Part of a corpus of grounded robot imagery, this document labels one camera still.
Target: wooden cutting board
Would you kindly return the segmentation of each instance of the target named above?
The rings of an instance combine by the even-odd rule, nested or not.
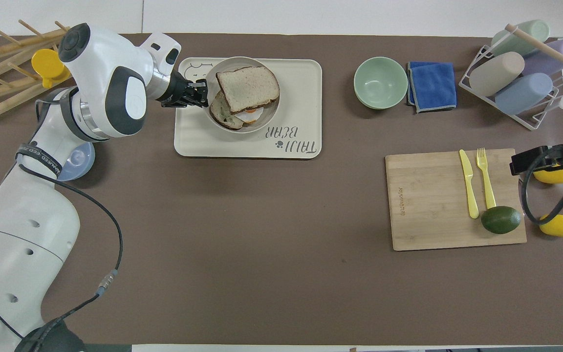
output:
[[[476,150],[466,152],[473,167],[472,186],[480,214],[486,210]],[[519,178],[510,173],[514,149],[486,150],[497,205],[522,214]],[[392,245],[395,250],[438,249],[525,243],[523,222],[507,234],[484,229],[472,219],[466,200],[462,163],[457,151],[386,156],[386,180]]]

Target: blue cloth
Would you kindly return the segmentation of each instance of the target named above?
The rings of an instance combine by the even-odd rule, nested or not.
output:
[[[408,100],[417,113],[457,106],[452,63],[409,62],[408,74]]]

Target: white table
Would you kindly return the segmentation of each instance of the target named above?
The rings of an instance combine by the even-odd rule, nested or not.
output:
[[[491,37],[507,23],[541,19],[551,35],[563,38],[563,1],[556,0],[0,0],[0,30],[31,34],[18,20],[39,31],[54,21],[73,26],[100,24],[118,33],[369,34],[398,36]],[[354,346],[233,346],[254,351],[348,351]],[[134,346],[136,352],[199,351],[201,346]],[[358,350],[410,350],[412,346],[362,346]],[[228,346],[205,346],[228,351]]]

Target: green bowl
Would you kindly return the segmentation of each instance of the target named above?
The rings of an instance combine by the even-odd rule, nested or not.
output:
[[[362,104],[371,109],[388,109],[407,93],[405,70],[391,58],[369,58],[353,76],[353,89]]]

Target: brown table mat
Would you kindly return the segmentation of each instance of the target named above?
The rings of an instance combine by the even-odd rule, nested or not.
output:
[[[145,35],[131,35],[140,44]],[[563,111],[529,132],[472,94],[453,111],[385,111],[353,93],[373,56],[452,62],[459,80],[485,38],[175,34],[181,58],[313,59],[323,68],[323,149],[313,160],[185,158],[174,110],[150,103],[139,134],[96,145],[72,182],[121,223],[123,264],[104,297],[67,320],[90,343],[563,345],[563,239],[395,252],[384,156],[563,142]],[[32,135],[34,104],[0,116],[0,180]],[[44,299],[45,319],[96,289],[116,232],[91,203]],[[548,212],[563,185],[530,191]]]

